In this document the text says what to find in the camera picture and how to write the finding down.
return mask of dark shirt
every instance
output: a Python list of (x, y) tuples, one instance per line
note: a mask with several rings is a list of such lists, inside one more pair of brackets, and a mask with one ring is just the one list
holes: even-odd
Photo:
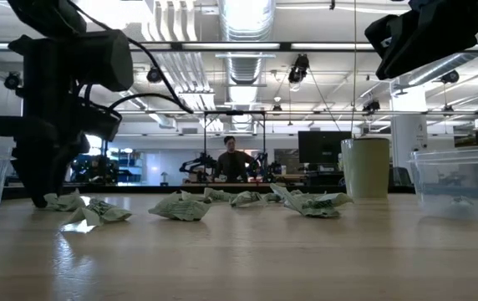
[(226, 182), (237, 182), (240, 176), (243, 181), (247, 181), (247, 168), (245, 163), (252, 163), (254, 158), (242, 151), (234, 151), (232, 153), (225, 152), (219, 156), (216, 162), (215, 178), (224, 174), (227, 179)]

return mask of wooden table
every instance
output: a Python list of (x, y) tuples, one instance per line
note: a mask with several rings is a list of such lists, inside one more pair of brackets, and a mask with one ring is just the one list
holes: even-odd
[(478, 223), (422, 217), (414, 196), (338, 220), (218, 204), (201, 222), (149, 215), (161, 197), (110, 196), (134, 216), (87, 233), (4, 202), (0, 300), (478, 300)]

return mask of man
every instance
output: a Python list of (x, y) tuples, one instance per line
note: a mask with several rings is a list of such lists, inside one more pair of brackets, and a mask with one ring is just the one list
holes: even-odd
[(219, 156), (216, 162), (216, 170), (214, 180), (223, 173), (226, 176), (226, 183), (237, 183), (240, 176), (243, 182), (247, 182), (246, 164), (251, 164), (254, 158), (242, 151), (236, 150), (236, 138), (227, 136), (224, 138), (226, 152)]

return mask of silver ductwork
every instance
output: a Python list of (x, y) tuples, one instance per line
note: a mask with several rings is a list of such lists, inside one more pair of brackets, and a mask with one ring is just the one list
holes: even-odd
[(413, 72), (408, 78), (408, 84), (402, 84), (400, 87), (407, 88), (428, 83), (476, 58), (478, 58), (478, 54), (454, 54), (450, 57), (440, 59)]
[[(276, 11), (275, 0), (219, 0), (222, 38), (229, 42), (267, 41), (271, 36)], [(230, 57), (226, 59), (228, 95), (235, 110), (248, 110), (256, 100), (263, 59)], [(234, 116), (232, 123), (238, 130), (247, 130), (251, 118)]]

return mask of white column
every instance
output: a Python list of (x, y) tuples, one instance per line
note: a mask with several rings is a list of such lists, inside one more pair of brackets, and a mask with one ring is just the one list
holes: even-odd
[[(391, 89), (391, 109), (395, 111), (426, 111), (425, 89), (422, 86), (400, 90)], [(410, 171), (410, 154), (427, 148), (425, 115), (399, 115), (391, 119), (393, 166)]]

